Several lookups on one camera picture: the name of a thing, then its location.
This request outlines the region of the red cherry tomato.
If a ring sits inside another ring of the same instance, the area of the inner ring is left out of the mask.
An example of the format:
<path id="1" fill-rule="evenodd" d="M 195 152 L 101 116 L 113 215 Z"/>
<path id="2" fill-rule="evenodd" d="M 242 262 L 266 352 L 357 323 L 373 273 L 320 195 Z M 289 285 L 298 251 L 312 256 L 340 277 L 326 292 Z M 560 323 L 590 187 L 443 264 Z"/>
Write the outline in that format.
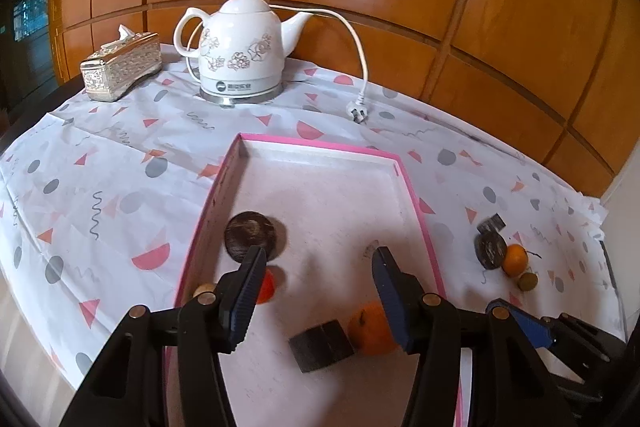
<path id="1" fill-rule="evenodd" d="M 267 269 L 262 279 L 262 286 L 260 286 L 256 303 L 262 305 L 263 303 L 269 303 L 274 296 L 277 289 L 276 278 L 270 269 Z"/>

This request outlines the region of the small yellow-green fruit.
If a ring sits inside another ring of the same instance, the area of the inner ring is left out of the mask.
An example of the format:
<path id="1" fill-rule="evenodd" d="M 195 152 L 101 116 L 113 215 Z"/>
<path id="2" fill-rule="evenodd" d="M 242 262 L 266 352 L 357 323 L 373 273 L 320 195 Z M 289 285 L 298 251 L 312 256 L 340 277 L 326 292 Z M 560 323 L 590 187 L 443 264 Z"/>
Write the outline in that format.
<path id="1" fill-rule="evenodd" d="M 518 288 L 523 293 L 533 291 L 539 283 L 538 275 L 534 272 L 524 272 L 518 278 Z"/>

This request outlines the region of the large orange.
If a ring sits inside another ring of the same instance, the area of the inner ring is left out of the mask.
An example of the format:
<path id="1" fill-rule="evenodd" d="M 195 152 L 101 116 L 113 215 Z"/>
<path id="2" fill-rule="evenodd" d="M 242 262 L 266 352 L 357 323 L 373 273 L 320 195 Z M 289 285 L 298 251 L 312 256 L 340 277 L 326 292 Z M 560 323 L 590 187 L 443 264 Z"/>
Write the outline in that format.
<path id="1" fill-rule="evenodd" d="M 368 303 L 348 321 L 347 337 L 360 355 L 389 355 L 398 344 L 381 303 Z"/>

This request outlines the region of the dark round mangosteen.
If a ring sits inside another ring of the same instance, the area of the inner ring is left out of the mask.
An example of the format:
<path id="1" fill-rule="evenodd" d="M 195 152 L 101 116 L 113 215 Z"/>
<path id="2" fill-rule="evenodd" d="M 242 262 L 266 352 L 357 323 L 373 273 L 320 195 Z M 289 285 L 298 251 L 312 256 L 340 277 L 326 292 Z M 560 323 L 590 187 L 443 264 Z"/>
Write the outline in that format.
<path id="1" fill-rule="evenodd" d="M 224 229 L 224 248 L 232 260 L 241 263 L 252 246 L 262 248 L 267 260 L 272 260 L 276 254 L 276 228 L 262 213 L 243 211 L 232 217 Z"/>

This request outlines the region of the large dark wrinkled fruit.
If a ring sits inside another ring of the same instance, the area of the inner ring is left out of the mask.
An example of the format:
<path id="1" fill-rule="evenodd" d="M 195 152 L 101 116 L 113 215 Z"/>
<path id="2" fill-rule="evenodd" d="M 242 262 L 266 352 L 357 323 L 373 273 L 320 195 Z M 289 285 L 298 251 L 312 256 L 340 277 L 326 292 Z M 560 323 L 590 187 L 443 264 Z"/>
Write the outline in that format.
<path id="1" fill-rule="evenodd" d="M 474 242 L 477 260 L 485 270 L 499 269 L 506 259 L 506 241 L 495 231 L 486 231 L 476 236 Z"/>

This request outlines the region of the dark cut fruit chunk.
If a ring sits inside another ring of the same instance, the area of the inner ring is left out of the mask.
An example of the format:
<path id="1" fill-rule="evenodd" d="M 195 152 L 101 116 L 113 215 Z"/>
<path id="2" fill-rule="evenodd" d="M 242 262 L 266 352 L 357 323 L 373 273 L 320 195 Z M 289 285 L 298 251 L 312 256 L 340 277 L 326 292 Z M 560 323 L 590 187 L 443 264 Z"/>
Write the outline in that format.
<path id="1" fill-rule="evenodd" d="M 288 340 L 299 370 L 305 373 L 325 369 L 355 354 L 355 350 L 337 320 L 305 329 Z"/>

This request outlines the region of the pink-edged white tray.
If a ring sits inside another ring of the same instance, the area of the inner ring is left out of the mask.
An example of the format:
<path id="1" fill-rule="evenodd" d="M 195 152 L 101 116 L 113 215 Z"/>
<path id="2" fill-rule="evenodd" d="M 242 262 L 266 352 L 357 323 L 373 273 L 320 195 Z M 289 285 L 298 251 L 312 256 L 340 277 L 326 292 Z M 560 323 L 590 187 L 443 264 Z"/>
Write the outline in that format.
<path id="1" fill-rule="evenodd" d="M 370 148 L 240 134 L 231 143 L 194 231 L 176 299 L 234 269 L 224 229 L 242 211 L 277 231 L 276 291 L 258 306 L 244 341 L 221 355 L 240 426 L 397 426 L 418 360 L 394 351 L 354 355 L 303 373 L 288 342 L 309 327 L 347 323 L 378 297 L 375 247 L 427 291 L 442 287 L 426 213 L 398 157 Z"/>

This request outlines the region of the patterned white tablecloth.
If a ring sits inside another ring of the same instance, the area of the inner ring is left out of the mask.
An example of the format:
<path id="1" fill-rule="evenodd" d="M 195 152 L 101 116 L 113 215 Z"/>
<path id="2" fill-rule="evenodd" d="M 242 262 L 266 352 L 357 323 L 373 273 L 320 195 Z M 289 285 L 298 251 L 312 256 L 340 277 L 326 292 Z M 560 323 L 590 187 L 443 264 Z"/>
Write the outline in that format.
<path id="1" fill-rule="evenodd" d="M 4 370 L 31 391 L 44 373 L 36 338 L 68 389 L 79 387 L 108 335 L 137 303 L 175 301 L 191 239 L 224 154 L 241 134 L 341 144 L 397 156 L 426 213 L 446 296 L 477 310 L 502 297 L 528 312 L 570 312 L 623 335 L 601 246 L 605 210 L 492 136 L 407 95 L 291 60 L 273 100 L 204 101 L 171 48 L 164 69 L 121 100 L 66 96 L 1 156 L 1 268 L 25 323 L 4 335 Z M 477 225 L 495 213 L 506 246 L 522 245 L 533 291 L 485 270 Z"/>

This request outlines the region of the white ceramic electric kettle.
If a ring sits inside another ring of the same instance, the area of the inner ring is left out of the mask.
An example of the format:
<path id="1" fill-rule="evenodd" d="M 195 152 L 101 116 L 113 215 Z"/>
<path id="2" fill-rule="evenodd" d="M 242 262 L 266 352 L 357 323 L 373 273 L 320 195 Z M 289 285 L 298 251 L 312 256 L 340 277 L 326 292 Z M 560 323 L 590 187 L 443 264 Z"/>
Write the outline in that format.
<path id="1" fill-rule="evenodd" d="M 310 18 L 280 20 L 265 0 L 228 0 L 212 14 L 186 9 L 172 38 L 181 56 L 198 61 L 201 97 L 231 105 L 280 91 L 285 57 Z"/>

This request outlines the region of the silver tissue box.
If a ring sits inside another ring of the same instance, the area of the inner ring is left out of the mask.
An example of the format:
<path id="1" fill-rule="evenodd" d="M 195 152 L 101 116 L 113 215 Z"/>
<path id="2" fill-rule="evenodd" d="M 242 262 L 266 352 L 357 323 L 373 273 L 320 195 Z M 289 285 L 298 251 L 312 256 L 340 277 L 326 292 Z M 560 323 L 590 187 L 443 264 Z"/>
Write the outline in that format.
<path id="1" fill-rule="evenodd" d="M 104 43 L 85 61 L 80 73 L 91 100 L 115 102 L 138 80 L 162 69 L 157 32 L 134 32 L 119 25 L 119 38 Z"/>

